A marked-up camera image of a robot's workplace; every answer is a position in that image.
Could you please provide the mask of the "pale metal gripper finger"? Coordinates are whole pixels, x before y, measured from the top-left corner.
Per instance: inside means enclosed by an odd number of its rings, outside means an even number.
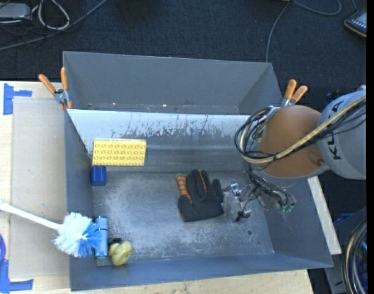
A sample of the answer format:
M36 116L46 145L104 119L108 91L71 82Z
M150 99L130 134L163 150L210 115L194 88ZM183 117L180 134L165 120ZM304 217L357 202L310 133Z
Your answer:
M230 192L238 197L238 198L244 198L246 186L240 186L238 183L232 183L230 186Z
M234 194L224 194L222 208L227 220L246 222L251 216L250 199L244 199Z

